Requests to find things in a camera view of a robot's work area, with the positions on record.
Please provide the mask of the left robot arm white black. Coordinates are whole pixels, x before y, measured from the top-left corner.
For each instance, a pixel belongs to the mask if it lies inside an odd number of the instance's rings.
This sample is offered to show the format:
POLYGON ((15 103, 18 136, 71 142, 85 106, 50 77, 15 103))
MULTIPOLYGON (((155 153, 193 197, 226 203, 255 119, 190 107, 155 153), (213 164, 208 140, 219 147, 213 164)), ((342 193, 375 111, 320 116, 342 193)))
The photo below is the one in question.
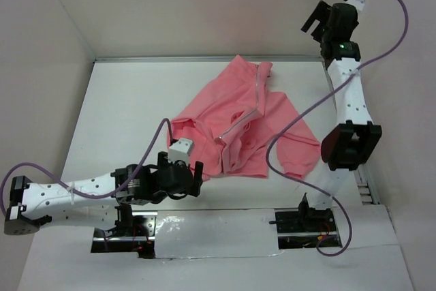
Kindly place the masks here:
POLYGON ((182 160, 171 160, 162 151, 156 164, 131 164, 64 186, 14 177, 4 232, 18 236, 53 226, 90 226, 125 236, 134 229, 133 206, 199 196, 203 166, 202 162, 190 166, 182 160))

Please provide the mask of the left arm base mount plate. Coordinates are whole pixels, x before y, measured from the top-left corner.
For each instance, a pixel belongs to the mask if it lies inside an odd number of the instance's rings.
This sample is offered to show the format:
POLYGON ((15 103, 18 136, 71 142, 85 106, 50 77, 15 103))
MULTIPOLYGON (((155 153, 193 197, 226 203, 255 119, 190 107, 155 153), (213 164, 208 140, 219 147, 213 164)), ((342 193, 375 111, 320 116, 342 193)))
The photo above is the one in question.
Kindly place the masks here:
POLYGON ((131 227, 116 227, 107 231, 96 228, 91 253, 133 253, 139 258, 154 259, 156 225, 157 211, 134 211, 131 227))

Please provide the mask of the pink zip jacket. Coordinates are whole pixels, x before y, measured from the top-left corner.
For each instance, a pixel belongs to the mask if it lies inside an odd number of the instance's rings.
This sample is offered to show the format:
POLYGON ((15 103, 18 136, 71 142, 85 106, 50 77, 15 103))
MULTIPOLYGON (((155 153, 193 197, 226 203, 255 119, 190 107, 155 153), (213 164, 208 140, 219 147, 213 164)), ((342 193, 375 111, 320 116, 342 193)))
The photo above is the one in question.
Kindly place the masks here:
POLYGON ((284 92, 270 91, 271 62, 236 56, 171 120, 174 138, 193 141, 191 163, 202 162, 205 181, 219 175, 265 178, 266 151, 277 137, 284 173, 302 179, 320 160, 320 142, 284 92))

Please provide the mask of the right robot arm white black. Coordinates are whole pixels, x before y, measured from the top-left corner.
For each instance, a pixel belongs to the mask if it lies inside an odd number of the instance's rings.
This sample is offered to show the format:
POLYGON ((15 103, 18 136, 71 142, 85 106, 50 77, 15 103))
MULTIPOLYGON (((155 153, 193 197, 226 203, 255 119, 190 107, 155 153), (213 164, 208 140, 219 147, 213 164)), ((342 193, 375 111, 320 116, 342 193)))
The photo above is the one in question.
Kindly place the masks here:
POLYGON ((346 0, 328 5, 320 1, 301 30, 313 27, 313 39, 320 52, 330 79, 337 112, 337 123, 322 140, 321 158, 328 173, 321 180, 324 193, 318 197, 303 197, 297 215, 300 228, 314 230, 322 219, 332 217, 332 197, 350 174, 365 164, 382 136, 380 125, 374 124, 366 106, 358 67, 360 49, 351 40, 358 26, 358 14, 363 0, 346 0))

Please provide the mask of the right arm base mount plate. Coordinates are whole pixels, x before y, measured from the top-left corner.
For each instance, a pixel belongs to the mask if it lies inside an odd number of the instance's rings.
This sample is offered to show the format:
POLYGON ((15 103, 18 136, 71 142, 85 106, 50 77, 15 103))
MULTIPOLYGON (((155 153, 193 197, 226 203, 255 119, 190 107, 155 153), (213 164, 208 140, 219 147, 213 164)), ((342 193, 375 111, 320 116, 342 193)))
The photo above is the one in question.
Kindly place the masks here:
POLYGON ((276 228, 279 249, 315 248, 320 240, 320 247, 342 247, 330 209, 310 210, 305 215, 297 210, 276 211, 269 224, 276 228))

